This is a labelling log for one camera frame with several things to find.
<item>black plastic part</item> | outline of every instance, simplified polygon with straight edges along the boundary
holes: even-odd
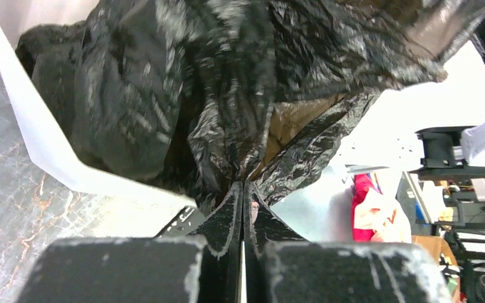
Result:
[[[155,236],[181,237],[198,228],[205,216],[195,207],[185,207]]]
[[[462,200],[456,199],[456,197],[454,197],[453,194],[451,194],[449,198],[444,197],[443,202],[445,204],[445,207],[455,207],[457,209],[458,220],[457,221],[436,221],[434,222],[434,225],[445,225],[445,226],[453,226],[453,227],[465,226],[464,204],[462,203]]]
[[[477,194],[474,191],[458,191],[451,193],[451,198],[458,201],[478,202]]]
[[[253,183],[233,184],[189,235],[171,231],[156,239],[58,241],[38,260],[18,302],[239,302],[243,241],[249,303],[450,299],[422,248],[312,244],[264,204]]]
[[[422,168],[414,171],[422,181],[464,180],[485,178],[485,167],[470,166],[465,160],[456,161],[453,147],[460,146],[463,130],[472,126],[427,128],[417,132],[423,141],[425,157]]]
[[[17,302],[196,302],[206,244],[203,236],[58,240]]]
[[[415,257],[423,248],[392,245],[393,252],[390,243],[270,242],[262,302],[430,302],[424,287],[433,286],[431,272]]]

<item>gray marble countertop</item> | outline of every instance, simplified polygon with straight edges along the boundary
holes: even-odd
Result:
[[[155,235],[179,210],[70,191],[27,154],[0,76],[0,302],[13,302],[40,253],[62,237]]]

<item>pink cloth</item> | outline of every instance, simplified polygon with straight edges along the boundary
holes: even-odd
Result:
[[[352,235],[356,242],[412,242],[410,222],[396,199],[378,192],[367,175],[354,178]]]

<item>red fabric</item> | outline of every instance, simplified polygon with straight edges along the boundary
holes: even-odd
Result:
[[[354,228],[354,210],[358,205],[360,205],[367,196],[367,192],[369,188],[378,191],[378,189],[374,186],[371,178],[369,178],[366,174],[363,175],[356,175],[354,177],[354,188],[356,192],[354,193],[354,197],[352,199],[352,209],[350,210],[350,222],[352,224],[352,237],[356,242],[368,242],[374,236],[373,230],[368,229],[355,229]]]

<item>black trash bag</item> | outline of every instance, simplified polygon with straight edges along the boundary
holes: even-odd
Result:
[[[442,81],[442,63],[485,17],[485,0],[272,0],[268,7],[279,100]]]
[[[16,55],[51,114],[70,139],[75,119],[75,69],[85,22],[46,25],[24,33]]]
[[[484,16],[485,0],[101,0],[70,142],[206,214],[249,178],[270,204],[319,178],[380,91],[443,80]]]
[[[353,92],[305,128],[284,128],[292,141],[274,146],[277,156],[265,157],[255,178],[264,202],[273,205],[319,179],[378,90],[444,80],[443,63],[482,22],[485,1],[274,0],[269,11],[278,87],[286,92],[277,101],[304,100],[299,110],[311,112],[307,100]]]
[[[317,181],[341,139],[350,134],[379,96],[378,90],[348,94],[302,128],[256,176],[254,182],[263,201],[272,206]]]

